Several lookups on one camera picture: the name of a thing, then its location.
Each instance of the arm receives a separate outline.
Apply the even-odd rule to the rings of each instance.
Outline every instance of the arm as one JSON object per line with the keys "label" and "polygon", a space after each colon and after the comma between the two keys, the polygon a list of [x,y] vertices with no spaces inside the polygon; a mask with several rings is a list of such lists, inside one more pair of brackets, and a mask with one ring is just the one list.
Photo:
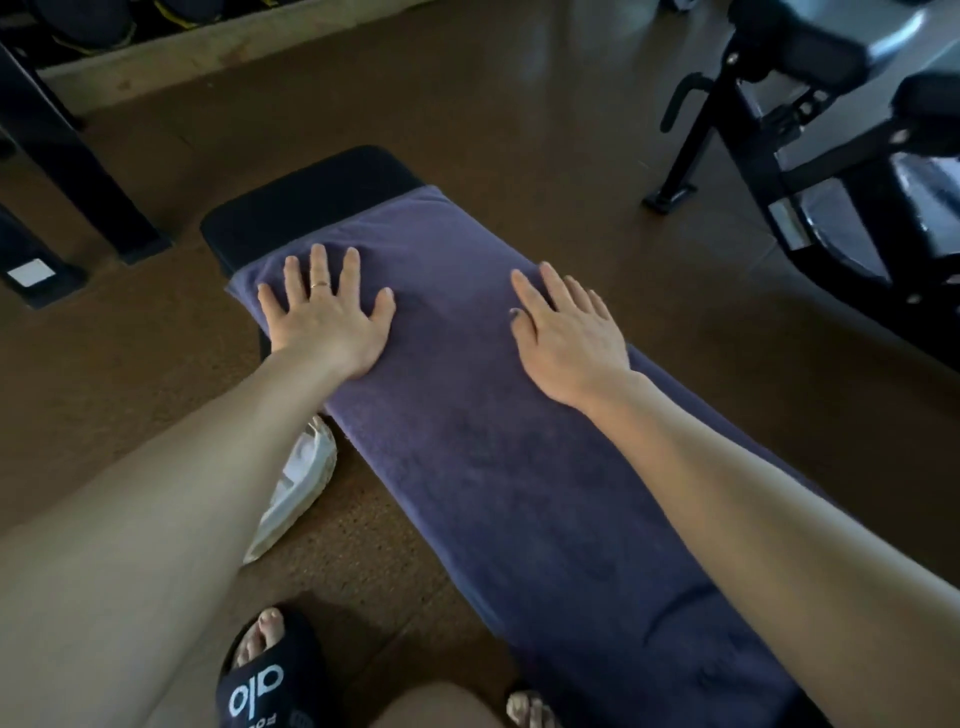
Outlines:
{"label": "arm", "polygon": [[596,294],[519,273],[524,369],[619,448],[710,578],[834,725],[960,716],[960,592],[630,371]]}
{"label": "arm", "polygon": [[[290,448],[348,377],[372,366],[394,313],[359,307],[359,255],[335,297],[260,301],[275,352],[232,391],[0,541],[0,715],[11,725],[141,725],[226,594]],[[323,248],[311,279],[328,280]]]}

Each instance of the hand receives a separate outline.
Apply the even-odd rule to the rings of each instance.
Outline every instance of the hand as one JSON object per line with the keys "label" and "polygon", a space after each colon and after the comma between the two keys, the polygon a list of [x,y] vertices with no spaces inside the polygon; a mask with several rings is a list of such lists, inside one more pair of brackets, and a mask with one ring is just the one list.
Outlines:
{"label": "hand", "polygon": [[283,278],[289,311],[283,310],[268,284],[257,288],[273,351],[299,349],[311,357],[329,356],[329,363],[344,378],[366,374],[387,344],[396,302],[394,292],[384,288],[376,295],[370,318],[360,309],[357,249],[347,250],[336,296],[330,290],[323,245],[310,249],[309,290],[303,285],[300,262],[292,255],[283,264]]}
{"label": "hand", "polygon": [[551,400],[584,410],[597,395],[629,378],[623,334],[607,306],[574,278],[560,278],[549,263],[540,273],[556,310],[519,271],[511,273],[526,310],[512,324],[523,369]]}

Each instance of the slide sandal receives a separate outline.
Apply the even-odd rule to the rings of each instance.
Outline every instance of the slide sandal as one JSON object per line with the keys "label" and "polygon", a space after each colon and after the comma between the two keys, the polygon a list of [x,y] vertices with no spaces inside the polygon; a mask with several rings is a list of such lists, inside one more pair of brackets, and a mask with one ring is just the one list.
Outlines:
{"label": "slide sandal", "polygon": [[60,45],[91,56],[127,45],[136,30],[127,0],[27,0]]}
{"label": "slide sandal", "polygon": [[242,667],[233,666],[237,646],[254,618],[224,658],[217,683],[221,728],[337,728],[340,711],[310,622],[290,605],[276,608],[284,625],[277,644]]}
{"label": "slide sandal", "polygon": [[320,417],[314,417],[283,466],[270,506],[260,519],[243,563],[260,558],[303,515],[324,491],[337,464],[337,444]]}
{"label": "slide sandal", "polygon": [[224,14],[224,0],[154,0],[154,5],[163,17],[186,30],[215,23]]}

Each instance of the finger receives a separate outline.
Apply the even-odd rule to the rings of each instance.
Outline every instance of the finger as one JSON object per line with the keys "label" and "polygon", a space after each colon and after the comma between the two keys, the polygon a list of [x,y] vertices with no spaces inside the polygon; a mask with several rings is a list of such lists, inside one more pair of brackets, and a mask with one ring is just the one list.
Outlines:
{"label": "finger", "polygon": [[597,316],[601,319],[612,320],[613,316],[610,315],[610,311],[607,309],[607,305],[603,303],[603,299],[600,298],[600,294],[590,288],[589,296],[593,302],[593,310],[597,312]]}
{"label": "finger", "polygon": [[383,340],[387,340],[390,334],[390,324],[394,320],[396,313],[396,297],[390,288],[383,288],[376,294],[376,301],[373,302],[373,312],[370,314],[370,320],[378,331],[383,335]]}
{"label": "finger", "polygon": [[537,327],[534,326],[530,314],[520,308],[513,308],[510,311],[514,317],[510,323],[510,331],[513,332],[516,339],[516,348],[520,352],[520,361],[525,362],[527,356],[531,354],[537,346]]}
{"label": "finger", "polygon": [[573,276],[567,276],[564,278],[564,283],[566,283],[566,290],[570,292],[570,298],[577,304],[577,308],[586,313],[594,313],[593,301],[590,300],[590,296],[587,295],[587,291],[580,285],[580,282]]}
{"label": "finger", "polygon": [[552,309],[546,299],[540,294],[533,283],[519,271],[510,274],[510,283],[514,285],[516,297],[523,303],[523,307],[530,313],[530,317],[537,326],[543,326]]}
{"label": "finger", "polygon": [[340,272],[337,298],[350,306],[360,305],[360,251],[348,248],[344,255],[344,268]]}
{"label": "finger", "polygon": [[295,255],[288,255],[283,262],[283,282],[287,288],[287,301],[292,311],[299,305],[306,303],[306,289],[303,288],[303,271],[300,270],[300,261]]}
{"label": "finger", "polygon": [[273,329],[285,313],[283,306],[274,295],[274,289],[268,283],[260,283],[256,287],[256,297],[260,301],[260,308],[263,309],[263,316],[267,319],[267,329]]}
{"label": "finger", "polygon": [[330,269],[326,263],[326,248],[314,245],[310,248],[310,298],[330,294]]}
{"label": "finger", "polygon": [[572,311],[577,307],[570,298],[570,292],[566,290],[564,280],[552,265],[547,262],[541,263],[540,275],[543,276],[543,285],[546,286],[546,292],[550,294],[550,299],[558,311]]}

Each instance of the white sneaker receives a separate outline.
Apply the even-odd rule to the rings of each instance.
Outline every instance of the white sneaker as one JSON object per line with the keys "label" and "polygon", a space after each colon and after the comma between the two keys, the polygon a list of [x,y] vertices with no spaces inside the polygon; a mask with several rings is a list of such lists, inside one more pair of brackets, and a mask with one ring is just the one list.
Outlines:
{"label": "white sneaker", "polygon": [[270,506],[260,519],[253,543],[243,563],[260,558],[313,505],[330,482],[337,464],[337,444],[320,417],[314,417],[294,445],[283,475],[276,484]]}

